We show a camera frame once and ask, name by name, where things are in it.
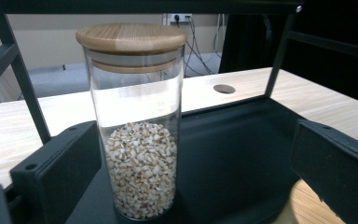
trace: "jar lid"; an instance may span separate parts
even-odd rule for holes
[[[182,47],[186,32],[174,26],[149,23],[109,23],[84,27],[76,32],[84,47],[111,54],[145,54]]]

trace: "light wood table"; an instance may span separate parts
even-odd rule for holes
[[[182,110],[221,105],[262,94],[270,68],[184,80]],[[234,93],[217,92],[224,84]],[[272,99],[298,115],[331,126],[358,140],[358,101],[325,87],[281,71]],[[40,98],[51,135],[80,122],[95,119],[89,92]],[[0,184],[11,180],[8,171],[42,146],[28,108],[23,101],[0,104]]]

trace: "glass jar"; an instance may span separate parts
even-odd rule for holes
[[[76,32],[120,214],[146,220],[173,203],[186,32],[112,23]]]

